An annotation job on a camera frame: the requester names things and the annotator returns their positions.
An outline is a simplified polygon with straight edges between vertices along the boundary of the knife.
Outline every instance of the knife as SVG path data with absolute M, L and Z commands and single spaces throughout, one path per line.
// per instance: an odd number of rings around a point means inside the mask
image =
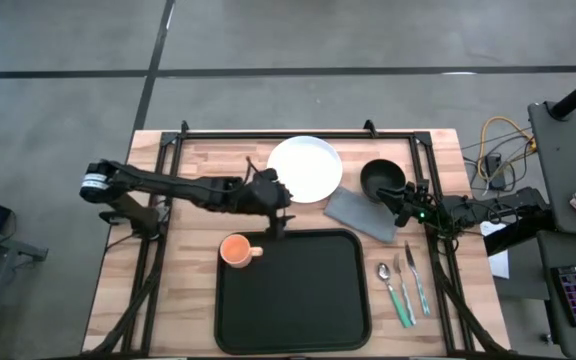
M 421 299 L 421 307 L 424 311 L 424 315 L 428 316 L 430 315 L 430 307 L 428 306 L 426 295 L 424 295 L 424 287 L 421 285 L 419 273 L 415 268 L 415 260 L 412 258 L 412 252 L 410 251 L 410 245 L 408 245 L 408 241 L 406 241 L 406 260 L 408 260 L 408 267 L 410 267 L 413 275 L 415 275 L 415 282 L 417 283 L 417 290 L 419 290 L 419 299 Z

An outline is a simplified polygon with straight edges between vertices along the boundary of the black table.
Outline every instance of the black table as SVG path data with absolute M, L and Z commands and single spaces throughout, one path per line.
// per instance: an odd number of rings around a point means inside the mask
M 546 104 L 531 104 L 528 114 L 555 225 L 576 234 L 576 210 L 570 205 L 576 192 L 576 110 L 565 122 L 553 119 Z
M 576 235 L 539 231 L 537 240 L 541 250 L 546 285 L 551 294 L 551 300 L 546 302 L 546 309 L 553 340 L 561 346 L 564 355 L 576 358 L 576 327 L 571 326 L 568 320 L 550 273 L 551 268 L 576 266 Z

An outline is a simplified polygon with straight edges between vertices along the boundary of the green handle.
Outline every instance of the green handle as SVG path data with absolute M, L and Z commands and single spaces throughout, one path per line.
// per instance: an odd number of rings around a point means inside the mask
M 392 302 L 395 303 L 395 309 L 397 309 L 397 315 L 399 315 L 399 319 L 401 320 L 401 324 L 404 328 L 411 327 L 412 324 L 408 319 L 408 315 L 406 315 L 406 311 L 404 310 L 403 305 L 399 302 L 397 298 L 397 293 L 395 293 L 395 289 L 392 288 L 390 284 L 388 284 L 388 290 L 390 291 L 390 297 L 392 298 Z

